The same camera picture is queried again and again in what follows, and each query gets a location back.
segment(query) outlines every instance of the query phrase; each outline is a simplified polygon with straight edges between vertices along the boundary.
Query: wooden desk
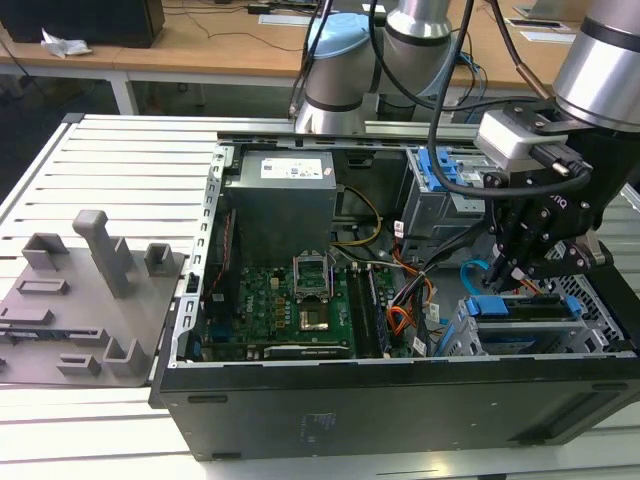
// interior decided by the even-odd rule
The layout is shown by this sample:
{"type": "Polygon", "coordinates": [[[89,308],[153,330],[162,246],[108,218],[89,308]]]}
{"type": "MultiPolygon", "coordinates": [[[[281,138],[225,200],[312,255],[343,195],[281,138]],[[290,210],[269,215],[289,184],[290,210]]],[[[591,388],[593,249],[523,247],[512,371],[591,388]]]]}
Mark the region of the wooden desk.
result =
{"type": "MultiPolygon", "coordinates": [[[[512,6],[522,1],[502,0],[503,14],[516,16],[512,6]]],[[[454,26],[460,23],[464,4],[465,0],[451,2],[449,17],[454,26]]],[[[4,38],[32,75],[109,80],[123,114],[137,113],[131,81],[284,87],[292,84],[300,66],[304,27],[261,25],[257,15],[249,15],[244,10],[184,15],[182,0],[165,0],[165,5],[176,8],[167,10],[171,15],[166,15],[165,28],[150,49],[97,46],[92,47],[92,54],[59,59],[37,44],[14,44],[6,33],[4,38]],[[275,48],[247,35],[217,35],[228,33],[251,33],[293,51],[275,48]]],[[[185,0],[185,5],[202,7],[196,0],[185,0]]],[[[551,85],[569,45],[529,42],[520,31],[510,27],[518,51],[540,79],[551,85]]],[[[513,67],[490,7],[482,0],[476,2],[469,32],[475,60],[489,76],[488,95],[528,89],[513,67]]],[[[21,74],[4,51],[0,52],[0,73],[21,74]]],[[[465,87],[470,80],[468,70],[459,67],[452,85],[465,87]]]]}

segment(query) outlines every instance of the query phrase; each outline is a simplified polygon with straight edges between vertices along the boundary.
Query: yellow wire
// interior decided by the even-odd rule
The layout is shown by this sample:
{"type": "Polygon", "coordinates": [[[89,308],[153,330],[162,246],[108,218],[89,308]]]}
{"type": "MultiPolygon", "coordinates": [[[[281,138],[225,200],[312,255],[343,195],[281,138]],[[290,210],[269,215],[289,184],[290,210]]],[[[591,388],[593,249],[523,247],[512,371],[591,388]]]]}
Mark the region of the yellow wire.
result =
{"type": "Polygon", "coordinates": [[[382,231],[382,217],[378,213],[378,210],[376,210],[376,207],[373,205],[373,203],[371,203],[371,201],[360,191],[349,186],[345,186],[344,189],[355,193],[358,197],[360,197],[360,200],[367,204],[367,206],[371,209],[371,211],[373,211],[376,216],[377,225],[376,229],[373,231],[373,234],[369,238],[365,238],[362,240],[353,240],[351,242],[332,242],[331,245],[336,245],[339,247],[359,247],[360,245],[368,245],[375,241],[375,239],[378,238],[378,235],[380,235],[380,232],[382,231]]]}

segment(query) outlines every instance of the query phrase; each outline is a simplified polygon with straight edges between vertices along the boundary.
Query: black computer case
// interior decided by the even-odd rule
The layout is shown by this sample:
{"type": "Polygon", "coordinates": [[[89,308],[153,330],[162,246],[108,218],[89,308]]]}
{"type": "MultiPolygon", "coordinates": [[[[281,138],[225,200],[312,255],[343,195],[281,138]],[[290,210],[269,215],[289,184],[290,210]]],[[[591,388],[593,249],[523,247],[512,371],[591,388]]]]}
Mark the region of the black computer case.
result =
{"type": "Polygon", "coordinates": [[[2,0],[0,21],[14,42],[40,42],[44,28],[89,46],[149,48],[164,13],[162,0],[2,0]]]}

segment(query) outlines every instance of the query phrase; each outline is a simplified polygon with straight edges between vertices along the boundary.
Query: table leg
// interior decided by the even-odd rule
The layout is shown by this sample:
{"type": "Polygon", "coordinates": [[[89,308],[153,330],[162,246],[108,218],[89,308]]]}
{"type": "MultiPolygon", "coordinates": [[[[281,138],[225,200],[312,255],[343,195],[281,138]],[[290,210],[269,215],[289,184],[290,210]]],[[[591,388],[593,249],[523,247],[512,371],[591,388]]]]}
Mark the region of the table leg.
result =
{"type": "Polygon", "coordinates": [[[133,85],[124,78],[111,79],[111,88],[116,97],[120,115],[139,115],[138,104],[133,93],[133,85]]]}

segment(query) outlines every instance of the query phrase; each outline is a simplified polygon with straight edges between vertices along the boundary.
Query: green circuit board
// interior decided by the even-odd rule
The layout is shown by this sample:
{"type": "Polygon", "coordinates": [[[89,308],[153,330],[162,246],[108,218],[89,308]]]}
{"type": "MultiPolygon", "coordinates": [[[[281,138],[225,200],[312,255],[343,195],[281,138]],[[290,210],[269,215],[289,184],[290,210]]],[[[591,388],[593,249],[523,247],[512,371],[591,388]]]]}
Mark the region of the green circuit board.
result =
{"type": "MultiPolygon", "coordinates": [[[[239,309],[223,343],[215,340],[210,323],[205,332],[205,344],[213,344],[212,360],[245,360],[251,352],[270,345],[338,345],[348,347],[350,357],[356,357],[352,328],[346,268],[330,271],[331,296],[326,302],[316,298],[296,301],[293,268],[248,267],[240,277],[239,309]]],[[[395,295],[393,278],[388,269],[374,272],[380,306],[395,295]]],[[[324,283],[322,270],[301,269],[299,285],[320,287],[324,283]]],[[[392,349],[392,357],[406,356],[406,346],[392,349]]]]}

